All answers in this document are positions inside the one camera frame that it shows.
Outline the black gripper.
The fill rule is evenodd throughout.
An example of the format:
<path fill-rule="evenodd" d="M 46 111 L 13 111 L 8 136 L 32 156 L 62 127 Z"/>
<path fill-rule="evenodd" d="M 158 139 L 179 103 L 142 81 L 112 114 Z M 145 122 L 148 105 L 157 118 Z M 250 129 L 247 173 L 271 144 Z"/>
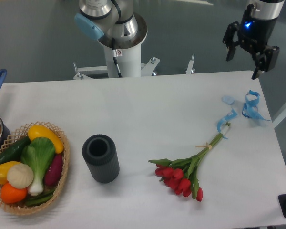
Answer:
<path fill-rule="evenodd" d="M 228 49 L 226 61 L 233 59 L 239 44 L 242 49 L 253 53 L 255 70 L 252 80 L 276 65 L 280 49 L 278 46 L 268 46 L 267 43 L 283 5 L 283 0 L 249 0 L 241 24 L 235 21 L 227 26 L 222 40 Z M 236 33 L 239 40 L 234 41 Z"/>

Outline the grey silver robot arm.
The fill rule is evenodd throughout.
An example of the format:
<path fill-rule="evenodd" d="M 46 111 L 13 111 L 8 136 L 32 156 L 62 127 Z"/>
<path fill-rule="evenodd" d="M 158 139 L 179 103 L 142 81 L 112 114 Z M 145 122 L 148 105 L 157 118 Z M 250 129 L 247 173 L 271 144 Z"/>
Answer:
<path fill-rule="evenodd" d="M 255 62 L 252 79 L 275 67 L 279 48 L 268 45 L 282 0 L 249 0 L 241 22 L 227 26 L 223 44 L 226 60 L 233 59 L 236 47 L 250 53 Z M 145 20 L 133 11 L 131 0 L 81 0 L 74 17 L 77 27 L 104 48 L 110 78 L 151 76 L 159 63 L 151 58 L 141 62 L 141 44 L 147 36 Z"/>

